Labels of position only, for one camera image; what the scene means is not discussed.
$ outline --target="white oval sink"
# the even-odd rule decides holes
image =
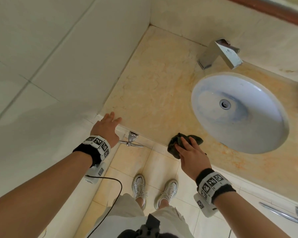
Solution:
[[[287,139],[287,114],[263,85],[235,73],[200,80],[191,102],[195,116],[216,140],[239,152],[260,154]]]

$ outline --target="vanity top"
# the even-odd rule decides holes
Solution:
[[[244,62],[230,70],[218,58],[202,70],[197,59],[206,47],[150,26],[101,114],[114,111],[122,126],[168,145],[178,132],[200,136],[211,163],[298,202],[298,83]],[[208,75],[234,72],[270,90],[284,106],[290,125],[286,142],[264,154],[232,150],[210,136],[191,106],[195,84]]]

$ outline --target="cord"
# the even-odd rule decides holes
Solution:
[[[93,231],[86,237],[86,238],[89,238],[91,236],[91,234],[93,234],[93,232],[100,226],[100,224],[104,221],[104,219],[107,217],[107,215],[109,214],[109,212],[111,211],[111,209],[114,207],[114,205],[116,204],[116,201],[118,200],[119,196],[120,196],[120,193],[121,191],[123,190],[123,184],[117,180],[117,179],[114,179],[114,178],[109,178],[109,177],[98,177],[98,176],[89,176],[89,175],[86,175],[87,177],[90,177],[90,178],[99,178],[99,179],[108,179],[108,180],[116,180],[119,182],[121,188],[120,188],[120,192],[119,192],[119,195],[117,196],[117,199],[115,200],[115,202],[112,204],[110,210],[107,212],[107,214],[105,215],[105,217],[102,219],[102,221],[98,224],[98,226],[96,226],[95,229],[93,229]]]

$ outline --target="sneaker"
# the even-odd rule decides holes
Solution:
[[[165,190],[161,193],[158,199],[154,203],[154,208],[159,209],[160,202],[163,199],[166,199],[169,203],[170,200],[176,195],[178,191],[178,181],[173,179],[166,183]]]
[[[135,199],[141,197],[144,200],[142,209],[145,209],[146,207],[147,191],[145,191],[145,186],[146,186],[146,182],[143,175],[136,175],[135,178],[133,179],[131,188],[133,192],[133,197]]]

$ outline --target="left hand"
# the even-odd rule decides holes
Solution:
[[[107,140],[111,148],[114,147],[119,141],[119,137],[115,133],[115,128],[122,120],[121,117],[114,120],[114,117],[114,112],[105,114],[104,118],[100,121],[97,121],[91,129],[91,135],[102,136]]]

